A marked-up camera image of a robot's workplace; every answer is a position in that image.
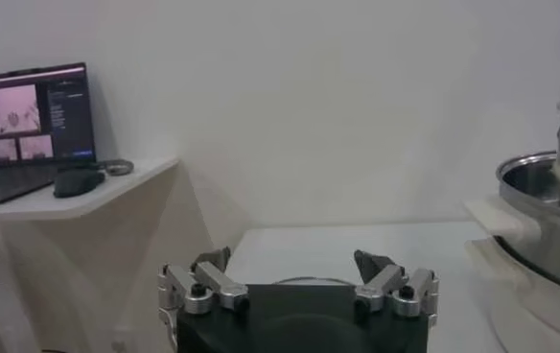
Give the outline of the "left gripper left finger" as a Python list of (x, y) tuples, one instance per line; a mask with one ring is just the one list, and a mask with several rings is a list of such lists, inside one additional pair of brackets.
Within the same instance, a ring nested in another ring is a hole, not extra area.
[(247, 285), (224, 273), (230, 257), (231, 249), (223, 247), (198, 255), (188, 269), (163, 265), (157, 277), (159, 315), (169, 317), (183, 310), (189, 315), (203, 316), (215, 306), (236, 314), (247, 311)]

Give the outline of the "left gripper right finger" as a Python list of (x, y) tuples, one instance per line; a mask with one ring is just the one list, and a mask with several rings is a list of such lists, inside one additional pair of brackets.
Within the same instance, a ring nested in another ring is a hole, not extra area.
[(354, 260), (363, 281), (354, 289), (357, 318), (369, 318), (386, 305), (401, 318), (438, 317), (439, 278), (434, 271), (407, 273), (389, 257), (359, 249)]

